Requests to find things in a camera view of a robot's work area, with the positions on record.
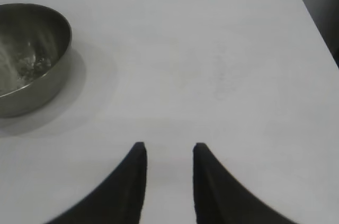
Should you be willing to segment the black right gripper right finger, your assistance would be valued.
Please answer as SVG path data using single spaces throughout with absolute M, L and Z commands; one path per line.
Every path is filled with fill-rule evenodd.
M 193 148 L 193 198 L 197 223 L 291 223 L 243 187 L 204 143 Z

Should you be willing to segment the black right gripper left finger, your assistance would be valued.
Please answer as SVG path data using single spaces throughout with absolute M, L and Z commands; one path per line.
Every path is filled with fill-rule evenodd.
M 146 180 L 147 152 L 137 142 L 96 189 L 49 223 L 139 223 Z

